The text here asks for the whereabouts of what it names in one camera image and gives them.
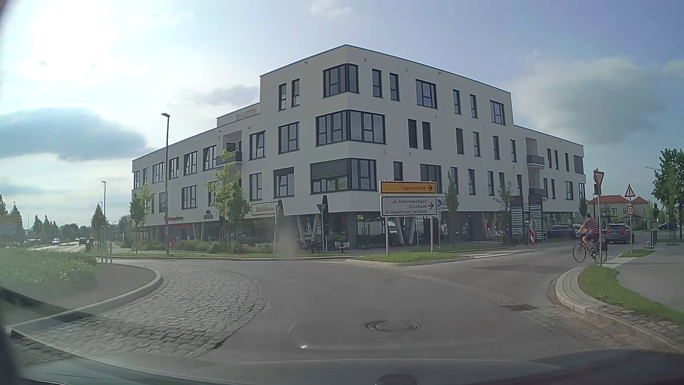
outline cyclist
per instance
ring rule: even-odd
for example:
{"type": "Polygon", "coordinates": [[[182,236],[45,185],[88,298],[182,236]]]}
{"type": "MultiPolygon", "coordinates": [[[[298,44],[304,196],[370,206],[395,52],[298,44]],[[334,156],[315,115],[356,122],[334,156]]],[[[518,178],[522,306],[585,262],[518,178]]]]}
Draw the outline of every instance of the cyclist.
{"type": "Polygon", "coordinates": [[[596,251],[591,247],[590,241],[599,241],[599,225],[596,223],[596,219],[593,219],[592,215],[589,213],[587,213],[587,219],[584,221],[582,227],[579,228],[578,233],[582,233],[583,230],[586,230],[587,234],[582,237],[582,242],[584,242],[587,250],[590,250],[593,258],[596,255],[596,251]]]}

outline white direction sign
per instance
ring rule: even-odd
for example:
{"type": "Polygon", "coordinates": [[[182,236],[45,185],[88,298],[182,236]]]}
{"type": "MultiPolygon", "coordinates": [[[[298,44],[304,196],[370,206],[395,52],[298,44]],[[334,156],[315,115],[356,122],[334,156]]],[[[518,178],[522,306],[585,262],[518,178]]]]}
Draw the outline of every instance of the white direction sign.
{"type": "Polygon", "coordinates": [[[437,215],[437,197],[381,197],[381,216],[437,215]]]}

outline street lamp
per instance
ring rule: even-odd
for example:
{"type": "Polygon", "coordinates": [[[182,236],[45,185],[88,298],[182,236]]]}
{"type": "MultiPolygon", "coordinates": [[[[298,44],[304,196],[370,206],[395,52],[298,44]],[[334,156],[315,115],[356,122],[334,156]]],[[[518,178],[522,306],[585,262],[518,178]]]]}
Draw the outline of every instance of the street lamp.
{"type": "Polygon", "coordinates": [[[166,244],[166,255],[169,255],[169,120],[171,115],[166,112],[161,114],[166,116],[166,161],[164,162],[164,197],[166,203],[164,204],[164,243],[166,244]]]}

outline tree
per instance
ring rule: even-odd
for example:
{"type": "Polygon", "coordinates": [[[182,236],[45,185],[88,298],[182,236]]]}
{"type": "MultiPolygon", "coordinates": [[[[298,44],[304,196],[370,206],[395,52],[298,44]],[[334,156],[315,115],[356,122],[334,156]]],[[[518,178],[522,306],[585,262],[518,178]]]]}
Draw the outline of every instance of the tree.
{"type": "Polygon", "coordinates": [[[451,179],[450,172],[447,172],[447,180],[449,181],[449,185],[447,187],[447,193],[444,196],[444,202],[447,204],[447,209],[449,210],[449,239],[451,240],[451,244],[456,246],[456,230],[458,229],[456,225],[458,191],[456,190],[456,181],[451,179]]]}
{"type": "MultiPolygon", "coordinates": [[[[223,160],[230,156],[226,150],[221,154],[223,160]]],[[[240,225],[250,211],[250,204],[245,200],[240,187],[240,173],[235,171],[235,163],[229,163],[214,175],[216,182],[205,184],[213,197],[211,205],[228,222],[228,231],[233,230],[237,238],[240,225]]]]}
{"type": "Polygon", "coordinates": [[[511,182],[506,182],[497,188],[497,196],[492,198],[501,205],[501,231],[503,232],[503,244],[510,245],[511,239],[510,217],[511,217],[511,192],[513,191],[511,182]]]}

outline parked car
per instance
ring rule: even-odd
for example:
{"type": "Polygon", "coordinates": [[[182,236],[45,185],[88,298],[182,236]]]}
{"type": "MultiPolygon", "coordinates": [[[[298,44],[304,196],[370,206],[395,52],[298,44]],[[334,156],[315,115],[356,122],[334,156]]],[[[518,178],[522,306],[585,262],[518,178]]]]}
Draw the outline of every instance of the parked car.
{"type": "Polygon", "coordinates": [[[575,239],[577,232],[569,225],[553,225],[547,229],[547,239],[575,239]]]}
{"type": "Polygon", "coordinates": [[[634,234],[626,223],[611,223],[605,230],[605,241],[610,243],[634,242],[634,234]]]}

